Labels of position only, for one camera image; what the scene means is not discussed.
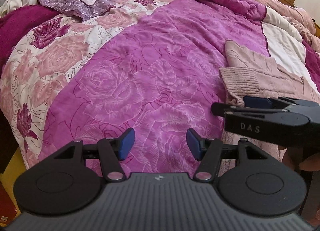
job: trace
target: floral comforter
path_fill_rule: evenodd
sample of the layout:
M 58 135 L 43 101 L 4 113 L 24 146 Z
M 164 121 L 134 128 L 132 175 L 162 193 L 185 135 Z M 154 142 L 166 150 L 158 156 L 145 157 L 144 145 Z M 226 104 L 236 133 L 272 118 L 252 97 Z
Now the floral comforter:
M 210 113 L 226 92 L 226 40 L 269 56 L 254 0 L 117 0 L 103 16 L 78 23 L 58 15 L 28 33 L 1 76 L 0 106 L 25 164 L 63 145 L 136 132 L 124 171 L 194 173 L 186 144 L 194 128 L 220 138 Z M 100 172 L 96 160 L 87 166 Z

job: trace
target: blue finger pad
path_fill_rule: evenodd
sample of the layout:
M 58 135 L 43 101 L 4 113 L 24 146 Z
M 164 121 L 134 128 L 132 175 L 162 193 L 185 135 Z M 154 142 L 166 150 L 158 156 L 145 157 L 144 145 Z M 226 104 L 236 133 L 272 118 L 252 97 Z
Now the blue finger pad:
M 201 159 L 200 143 L 190 130 L 187 131 L 187 145 L 196 160 Z
M 119 144 L 118 159 L 123 161 L 128 156 L 133 144 L 134 144 L 135 133 L 132 129 Z
M 272 102 L 268 98 L 245 96 L 243 101 L 245 107 L 272 109 Z

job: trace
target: black circular housing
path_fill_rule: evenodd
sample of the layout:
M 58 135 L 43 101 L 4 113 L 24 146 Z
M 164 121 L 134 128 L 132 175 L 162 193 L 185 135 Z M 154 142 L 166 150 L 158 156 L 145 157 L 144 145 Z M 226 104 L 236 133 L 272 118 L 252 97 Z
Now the black circular housing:
M 81 164 L 62 160 L 36 165 L 22 174 L 14 195 L 23 211 L 39 215 L 62 215 L 77 211 L 94 200 L 101 180 Z
M 233 207 L 262 217 L 297 209 L 306 195 L 303 179 L 270 160 L 247 160 L 221 176 L 218 189 Z

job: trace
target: logo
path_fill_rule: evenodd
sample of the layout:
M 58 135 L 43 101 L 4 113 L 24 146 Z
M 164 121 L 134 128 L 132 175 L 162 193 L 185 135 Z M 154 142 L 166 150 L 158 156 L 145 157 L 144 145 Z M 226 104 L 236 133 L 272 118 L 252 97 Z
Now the logo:
M 161 181 L 162 179 L 164 179 L 164 177 L 159 175 L 158 177 L 155 177 L 155 179 Z
M 260 133 L 260 126 L 259 125 L 253 126 L 253 129 L 252 129 L 251 124 L 249 124 L 249 126 L 247 126 L 244 123 L 240 123 L 240 128 L 241 128 L 241 130 L 247 130 L 248 132 L 254 131 L 255 133 Z

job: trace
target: human hand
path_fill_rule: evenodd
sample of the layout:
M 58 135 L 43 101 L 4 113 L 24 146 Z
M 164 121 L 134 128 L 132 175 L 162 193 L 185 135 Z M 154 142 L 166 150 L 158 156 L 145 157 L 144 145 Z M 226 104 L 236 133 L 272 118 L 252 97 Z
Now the human hand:
M 279 146 L 279 150 L 284 150 L 286 148 Z M 304 171 L 319 171 L 320 170 L 320 153 L 314 154 L 307 158 L 303 162 L 296 164 L 295 161 L 290 157 L 288 150 L 285 152 L 282 159 L 283 164 L 290 167 L 292 170 L 304 170 Z M 317 227 L 320 225 L 320 205 L 318 208 L 316 216 L 310 216 L 308 222 Z

